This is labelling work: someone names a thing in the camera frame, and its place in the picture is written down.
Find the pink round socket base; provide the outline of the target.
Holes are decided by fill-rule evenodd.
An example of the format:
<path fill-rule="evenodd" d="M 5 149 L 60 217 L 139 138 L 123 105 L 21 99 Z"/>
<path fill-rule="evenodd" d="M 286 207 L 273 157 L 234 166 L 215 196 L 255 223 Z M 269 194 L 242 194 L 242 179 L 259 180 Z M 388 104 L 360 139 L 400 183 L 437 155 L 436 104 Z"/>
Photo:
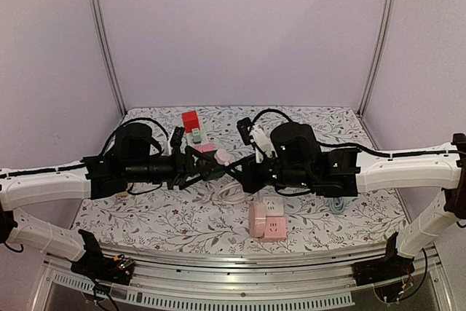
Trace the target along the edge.
<path fill-rule="evenodd" d="M 249 208 L 248 229 L 252 238 L 264 236 L 266 227 L 266 207 L 263 202 L 253 201 Z"/>

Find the white cube socket tiger print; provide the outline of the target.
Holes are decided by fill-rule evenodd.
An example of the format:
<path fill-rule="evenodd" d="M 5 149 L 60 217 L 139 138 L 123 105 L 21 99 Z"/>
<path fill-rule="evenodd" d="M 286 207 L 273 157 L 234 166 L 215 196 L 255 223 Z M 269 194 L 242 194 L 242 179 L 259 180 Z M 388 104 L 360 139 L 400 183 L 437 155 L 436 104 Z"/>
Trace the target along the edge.
<path fill-rule="evenodd" d="M 282 197 L 264 197 L 265 214 L 267 217 L 284 216 L 284 204 Z"/>

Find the dark green cube socket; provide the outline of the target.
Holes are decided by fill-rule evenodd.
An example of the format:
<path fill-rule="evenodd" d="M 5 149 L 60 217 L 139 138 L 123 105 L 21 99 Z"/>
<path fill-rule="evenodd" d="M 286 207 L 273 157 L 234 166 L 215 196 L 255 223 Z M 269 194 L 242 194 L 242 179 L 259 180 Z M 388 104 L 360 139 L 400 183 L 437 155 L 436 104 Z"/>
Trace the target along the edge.
<path fill-rule="evenodd" d="M 203 181 L 215 181 L 225 175 L 224 167 L 220 165 L 213 166 L 201 174 Z"/>

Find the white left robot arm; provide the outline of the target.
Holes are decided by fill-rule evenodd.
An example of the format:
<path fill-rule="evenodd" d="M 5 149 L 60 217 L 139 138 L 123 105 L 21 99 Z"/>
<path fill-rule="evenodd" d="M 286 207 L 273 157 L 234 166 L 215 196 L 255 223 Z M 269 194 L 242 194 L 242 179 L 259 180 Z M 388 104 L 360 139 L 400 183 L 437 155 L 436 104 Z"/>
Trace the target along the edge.
<path fill-rule="evenodd" d="M 22 208 L 56 200 L 99 200 L 136 183 L 185 189 L 225 173 L 219 152 L 182 147 L 182 127 L 167 135 L 165 144 L 152 133 L 145 119 L 132 120 L 120 125 L 96 156 L 54 168 L 3 170 L 1 243 L 29 245 L 79 262 L 92 277 L 103 277 L 108 262 L 92 233 L 57 227 Z"/>

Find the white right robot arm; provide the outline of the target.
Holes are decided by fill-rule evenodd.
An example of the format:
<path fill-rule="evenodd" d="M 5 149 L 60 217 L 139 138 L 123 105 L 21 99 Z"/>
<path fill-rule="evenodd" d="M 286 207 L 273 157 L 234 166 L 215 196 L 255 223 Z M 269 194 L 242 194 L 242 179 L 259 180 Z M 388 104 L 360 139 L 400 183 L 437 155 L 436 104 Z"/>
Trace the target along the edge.
<path fill-rule="evenodd" d="M 346 143 L 317 140 L 310 125 L 286 122 L 269 136 L 239 122 L 246 144 L 256 154 L 226 166 L 243 189 L 255 193 L 265 186 L 302 188 L 323 197 L 354 197 L 380 189 L 435 187 L 440 193 L 401 232 L 388 241 L 376 272 L 393 278 L 444 230 L 465 219 L 465 134 L 426 149 L 374 151 Z"/>

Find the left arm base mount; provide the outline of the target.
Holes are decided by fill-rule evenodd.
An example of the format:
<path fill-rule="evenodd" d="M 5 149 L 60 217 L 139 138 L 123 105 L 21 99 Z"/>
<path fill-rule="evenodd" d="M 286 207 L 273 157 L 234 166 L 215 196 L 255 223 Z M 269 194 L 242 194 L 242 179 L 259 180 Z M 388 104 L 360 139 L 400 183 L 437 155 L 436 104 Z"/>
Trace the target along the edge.
<path fill-rule="evenodd" d="M 78 234 L 84 241 L 84 254 L 80 259 L 71 261 L 71 271 L 91 280 L 128 286 L 133 277 L 135 261 L 124 254 L 107 257 L 94 234 L 83 229 L 79 229 Z"/>

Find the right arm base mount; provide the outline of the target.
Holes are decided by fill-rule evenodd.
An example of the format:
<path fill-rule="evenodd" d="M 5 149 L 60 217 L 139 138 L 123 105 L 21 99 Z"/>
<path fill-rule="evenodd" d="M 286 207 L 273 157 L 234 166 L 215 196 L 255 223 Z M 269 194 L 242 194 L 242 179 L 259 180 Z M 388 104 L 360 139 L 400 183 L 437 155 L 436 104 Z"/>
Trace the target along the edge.
<path fill-rule="evenodd" d="M 397 238 L 397 232 L 390 236 L 383 257 L 359 261 L 351 265 L 352 277 L 357 286 L 379 283 L 414 272 L 414 259 L 398 254 Z"/>

